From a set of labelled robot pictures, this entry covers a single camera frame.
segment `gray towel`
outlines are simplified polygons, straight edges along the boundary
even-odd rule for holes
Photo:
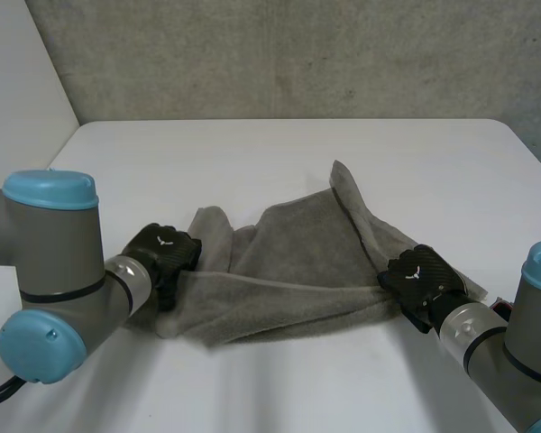
[[[157,316],[152,297],[127,326],[216,346],[320,336],[397,315],[377,274],[417,243],[369,211],[339,161],[331,187],[269,207],[256,226],[236,231],[219,207],[199,209],[188,233],[203,253],[197,270],[179,277],[178,306]],[[463,278],[472,297],[484,297]]]

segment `concrete wall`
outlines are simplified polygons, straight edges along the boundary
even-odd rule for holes
[[[0,187],[45,168],[78,122],[23,0],[0,0]]]
[[[487,117],[541,160],[541,0],[27,0],[80,122]]]

